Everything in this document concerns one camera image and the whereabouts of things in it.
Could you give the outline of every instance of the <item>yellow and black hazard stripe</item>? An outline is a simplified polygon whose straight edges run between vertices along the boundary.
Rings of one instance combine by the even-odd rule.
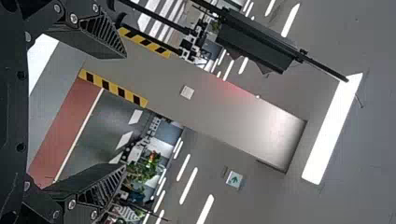
[[[166,59],[169,59],[173,52],[173,47],[153,38],[145,33],[142,33],[135,28],[123,25],[119,29],[120,36],[123,36],[132,42],[151,50]]]
[[[130,101],[134,104],[140,105],[143,108],[146,107],[146,105],[149,102],[146,98],[143,98],[131,91],[127,91],[123,87],[120,87],[119,85],[117,85],[113,82],[110,82],[102,77],[99,77],[98,75],[96,75],[92,72],[88,72],[85,69],[81,69],[79,71],[78,77],[91,82],[95,86],[98,86],[98,87],[103,88],[107,91],[110,91],[111,93],[118,95],[127,101]]]

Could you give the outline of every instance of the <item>screw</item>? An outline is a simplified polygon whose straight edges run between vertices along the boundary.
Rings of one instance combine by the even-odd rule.
[[[98,217],[98,212],[93,211],[93,212],[91,213],[91,219],[92,219],[92,220],[95,220],[97,217]]]
[[[61,12],[61,7],[58,4],[53,5],[53,9],[57,12],[60,13]]]
[[[28,32],[25,32],[25,40],[26,42],[32,41],[32,36]]]
[[[67,205],[67,208],[69,209],[69,210],[73,210],[74,208],[76,207],[76,200],[71,200],[70,202],[69,202],[69,205]]]
[[[92,9],[94,12],[98,12],[99,11],[99,6],[97,4],[93,4],[92,5]]]
[[[19,71],[19,72],[17,73],[17,77],[18,77],[20,80],[25,80],[25,79],[27,78],[26,74],[25,74],[23,71]]]
[[[23,152],[26,149],[26,145],[24,143],[19,143],[17,145],[17,151]]]
[[[25,184],[24,184],[24,187],[23,187],[23,191],[26,192],[29,188],[30,188],[30,182],[26,181]]]
[[[53,219],[58,218],[60,214],[61,214],[61,213],[60,213],[58,210],[56,210],[56,211],[52,214]]]
[[[76,16],[76,14],[74,14],[74,13],[70,14],[70,21],[73,24],[76,24],[78,22],[78,17]]]

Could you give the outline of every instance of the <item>ceiling light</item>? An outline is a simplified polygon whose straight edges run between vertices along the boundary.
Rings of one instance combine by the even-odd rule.
[[[245,3],[245,6],[244,6],[243,12],[246,12],[246,11],[247,11],[248,4],[249,4],[249,3],[250,3],[250,0],[247,0],[246,3]]]
[[[204,205],[204,209],[201,212],[201,215],[198,218],[197,224],[204,224],[205,220],[207,218],[207,215],[210,212],[210,209],[212,208],[213,202],[215,201],[215,198],[213,197],[213,195],[209,195],[209,197],[207,197],[206,199],[206,203]]]
[[[145,8],[150,11],[155,11],[155,9],[157,9],[157,6],[159,3],[160,3],[160,1],[157,1],[157,0],[148,0]],[[141,32],[146,31],[146,28],[148,27],[150,20],[151,20],[150,16],[143,14],[143,13],[140,15],[139,19],[137,20],[137,24],[139,24],[139,28],[140,28]]]
[[[163,182],[163,177],[165,176],[165,174],[166,174],[166,168],[163,169],[163,173],[161,174],[161,177],[160,177],[160,180],[158,181],[158,184],[161,184]]]
[[[146,224],[149,221],[149,213],[146,214],[145,219],[143,220],[142,224]]]
[[[179,6],[179,2],[177,1],[177,4],[175,5],[175,7],[174,7],[174,10],[175,10],[175,8],[178,8],[178,6]],[[179,20],[180,20],[180,17],[181,17],[181,14],[184,12],[184,4],[181,6],[181,9],[180,9],[180,11],[178,12],[178,14],[177,14],[177,16],[176,16],[176,18],[175,18],[175,20],[174,20],[174,22],[178,22]],[[173,19],[174,19],[174,17],[175,17],[175,15],[173,14],[173,11],[172,11],[172,14],[169,16],[169,18],[168,18],[168,20],[169,21],[173,21]],[[165,25],[164,27],[163,27],[163,34],[161,34],[160,35],[160,37],[159,37],[159,40],[163,40],[163,36],[165,36],[165,34],[166,34],[166,31],[169,29],[169,26],[168,25]],[[165,43],[168,43],[169,42],[169,39],[171,38],[171,35],[172,35],[172,33],[175,31],[175,29],[174,28],[172,28],[169,32],[168,32],[168,34],[166,35],[166,38],[165,38]]]
[[[163,182],[161,183],[160,187],[157,190],[157,196],[160,195],[161,190],[163,190],[163,185],[165,185],[166,178],[163,179]]]
[[[213,63],[212,68],[210,69],[210,73],[213,73],[215,71],[216,65],[218,64],[219,59],[215,60],[215,63]]]
[[[348,83],[340,82],[320,127],[317,140],[303,171],[303,179],[320,184],[332,152],[337,143],[349,108],[361,83],[362,73],[347,77]]]
[[[192,182],[194,182],[194,179],[197,176],[197,173],[198,173],[198,168],[195,167],[194,170],[192,171],[189,182],[187,182],[186,188],[184,188],[184,190],[183,190],[183,194],[180,197],[180,201],[178,201],[180,204],[183,204],[184,201],[186,200],[186,197],[189,194]]]
[[[175,156],[174,156],[174,160],[177,159],[178,153],[180,152],[181,147],[183,147],[183,144],[184,144],[184,142],[181,141],[180,144],[178,145],[177,151],[176,151]]]
[[[224,49],[223,50],[223,52],[221,53],[221,56],[220,56],[220,60],[219,60],[219,63],[218,63],[218,65],[220,65],[221,64],[221,62],[222,62],[222,60],[223,60],[223,58],[224,58],[224,55],[225,55],[225,53],[227,52],[227,50],[226,49]]]
[[[293,24],[294,19],[296,18],[296,15],[297,15],[297,12],[298,12],[299,7],[300,7],[300,3],[297,4],[297,5],[295,5],[295,6],[291,9],[291,12],[290,12],[290,14],[289,14],[289,16],[288,16],[288,19],[286,20],[286,23],[285,23],[285,26],[283,27],[283,30],[282,30],[282,34],[281,34],[281,35],[282,35],[283,37],[288,36],[290,27],[291,27],[291,25]]]
[[[116,150],[125,146],[129,142],[129,140],[131,139],[132,133],[134,133],[134,132],[130,131],[130,132],[122,135],[119,143],[117,144]]]
[[[241,67],[239,68],[239,72],[238,72],[239,75],[241,75],[245,71],[247,64],[248,64],[248,57],[245,57],[244,61],[242,62]]]
[[[163,215],[165,215],[165,211],[162,210],[160,215],[157,217],[157,221],[155,222],[155,224],[160,224],[160,222],[163,218]]]
[[[158,211],[158,209],[160,208],[160,205],[161,205],[161,202],[163,201],[164,196],[165,196],[165,190],[161,194],[160,199],[158,199],[158,202],[155,204],[154,213],[156,213]]]
[[[274,4],[275,4],[275,0],[271,0],[270,5],[268,5],[267,10],[265,11],[265,14],[264,14],[265,17],[267,17],[271,13],[271,11],[274,7]]]
[[[233,63],[234,63],[234,60],[230,61],[230,64],[228,65],[228,68],[227,68],[227,71],[225,71],[225,74],[224,74],[224,77],[223,77],[223,81],[225,81],[227,79],[228,75],[230,74],[231,69],[233,68]]]
[[[253,8],[253,5],[254,5],[254,2],[251,2],[250,5],[248,6],[247,14],[245,15],[246,17],[248,17],[248,14],[250,14],[250,11]]]
[[[181,177],[183,176],[184,170],[186,169],[186,166],[189,163],[190,156],[191,156],[190,154],[187,155],[186,159],[184,160],[183,165],[181,166],[180,171],[178,172],[176,182],[178,182],[181,179]]]
[[[180,144],[180,141],[181,141],[181,138],[178,138],[178,139],[177,139],[177,142],[176,142],[176,144],[175,144],[175,147],[174,147],[174,153],[176,152],[177,147],[178,147],[178,144]]]
[[[163,9],[161,9],[160,16],[166,17],[169,9],[171,8],[174,0],[166,0],[165,4],[163,5]],[[151,30],[149,31],[149,35],[155,37],[160,30],[162,23],[160,21],[155,21],[154,25],[152,26]]]

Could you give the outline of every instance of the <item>red floor stripe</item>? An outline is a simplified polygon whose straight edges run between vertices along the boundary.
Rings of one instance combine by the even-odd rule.
[[[28,173],[44,188],[52,184],[100,88],[77,78],[47,132]]]

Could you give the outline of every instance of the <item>wall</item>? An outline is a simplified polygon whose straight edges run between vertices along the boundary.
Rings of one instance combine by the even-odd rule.
[[[181,61],[165,60],[125,41],[128,59],[89,58],[84,68],[149,100],[148,108],[286,170],[304,121]],[[184,85],[195,89],[188,101]]]
[[[61,169],[85,118],[90,115],[100,88],[77,78],[52,122],[28,173],[44,188],[52,184]]]
[[[85,58],[85,53],[59,43],[35,84],[29,97],[27,167],[30,166],[39,150]]]

